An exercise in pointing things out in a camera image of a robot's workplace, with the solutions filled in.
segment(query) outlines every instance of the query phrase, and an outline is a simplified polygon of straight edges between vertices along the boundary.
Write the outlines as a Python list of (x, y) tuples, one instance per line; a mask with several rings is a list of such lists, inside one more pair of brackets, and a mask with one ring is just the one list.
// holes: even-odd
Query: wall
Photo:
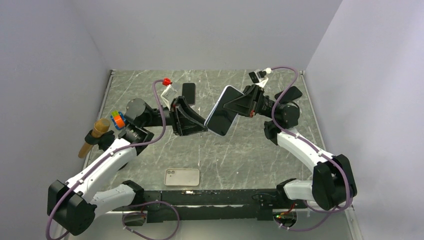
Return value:
[(342, 0), (74, 0), (113, 69), (305, 69)]
[(423, 239), (424, 2), (344, 0), (306, 70), (366, 240)]
[(0, 6), (1, 239), (45, 239), (48, 187), (82, 169), (109, 68), (72, 2)]

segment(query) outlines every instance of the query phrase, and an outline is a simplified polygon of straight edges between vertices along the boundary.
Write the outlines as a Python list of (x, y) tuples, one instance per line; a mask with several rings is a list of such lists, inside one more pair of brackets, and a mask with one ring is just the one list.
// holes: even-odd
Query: wooden handle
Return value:
[[(94, 123), (93, 130), (91, 131), (91, 136), (98, 139), (103, 134), (107, 133), (111, 123), (106, 118), (101, 118)], [(78, 157), (83, 159), (87, 156), (90, 150), (93, 148), (93, 145), (84, 142), (81, 149), (79, 150)]]

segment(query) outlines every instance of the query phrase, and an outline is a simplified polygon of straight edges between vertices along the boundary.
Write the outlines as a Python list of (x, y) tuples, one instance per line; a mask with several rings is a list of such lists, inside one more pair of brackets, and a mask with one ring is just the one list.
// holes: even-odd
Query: gray marble surface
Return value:
[[(227, 85), (239, 90), (252, 84), (249, 70), (144, 70), (117, 71), (106, 97), (102, 118), (109, 118), (112, 111), (125, 112), (128, 101), (142, 98), (151, 107), (157, 108), (151, 85), (154, 80), (170, 78), (173, 82), (196, 83), (196, 104), (192, 106), (206, 118), (215, 101)], [(294, 73), (275, 71), (269, 76), (265, 93), (270, 96), (282, 91)], [(322, 147), (317, 123), (306, 95), (303, 82), (295, 83), (304, 94), (296, 100), (301, 114), (298, 131), (313, 143)], [(275, 188), (289, 178), (308, 179), (312, 173), (287, 150), (274, 145), (264, 136), (264, 121), (268, 118), (256, 115), (253, 118), (237, 117), (226, 136), (212, 132), (177, 137), (172, 127), (164, 137), (147, 147), (136, 159), (105, 183), (102, 191), (118, 186), (125, 180), (133, 180), (146, 190), (214, 190), (214, 189), (258, 189)], [(158, 136), (160, 127), (148, 129)], [(88, 163), (100, 156), (96, 147)], [(200, 170), (200, 184), (195, 187), (165, 186), (165, 171), (168, 168), (196, 168)]]

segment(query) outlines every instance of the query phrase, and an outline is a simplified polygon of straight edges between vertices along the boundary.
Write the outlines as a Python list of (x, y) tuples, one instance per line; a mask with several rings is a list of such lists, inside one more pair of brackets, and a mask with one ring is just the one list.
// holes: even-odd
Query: marble tabletop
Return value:
[[(142, 98), (152, 108), (157, 108), (152, 82), (170, 78), (179, 84), (196, 84), (196, 104), (192, 108), (206, 118), (225, 86), (232, 85), (242, 91), (245, 86), (252, 84), (249, 72), (250, 70), (116, 71), (101, 117), (109, 118), (112, 111), (124, 113), (128, 101), (134, 98)], [(265, 94), (274, 96), (282, 91), (293, 76), (294, 73), (289, 70), (274, 71), (269, 75)], [(298, 79), (295, 86), (303, 92), (303, 96), (295, 101), (301, 111), (296, 128), (322, 148), (305, 85)], [(157, 88), (159, 94), (164, 89), (159, 85)], [(260, 115), (253, 118), (238, 116), (226, 136), (202, 132), (179, 137), (174, 135), (172, 127), (168, 127), (160, 141), (148, 146), (106, 182), (101, 190), (112, 189), (125, 180), (132, 180), (145, 190), (227, 190), (275, 188), (277, 184), (290, 178), (310, 178), (312, 173), (300, 160), (265, 138), (265, 121), (269, 121), (269, 118)], [(150, 127), (148, 130), (158, 136), (161, 127)], [(101, 153), (94, 147), (88, 163), (93, 162)], [(165, 186), (165, 171), (168, 168), (199, 169), (200, 184), (194, 187)]]

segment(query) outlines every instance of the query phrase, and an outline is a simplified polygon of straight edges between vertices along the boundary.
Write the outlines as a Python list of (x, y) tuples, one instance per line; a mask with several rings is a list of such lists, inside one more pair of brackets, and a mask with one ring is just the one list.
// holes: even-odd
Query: red connector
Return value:
[(162, 84), (163, 84), (164, 86), (168, 86), (168, 85), (172, 84), (171, 79), (169, 79), (169, 78), (165, 77), (165, 78), (163, 79)]

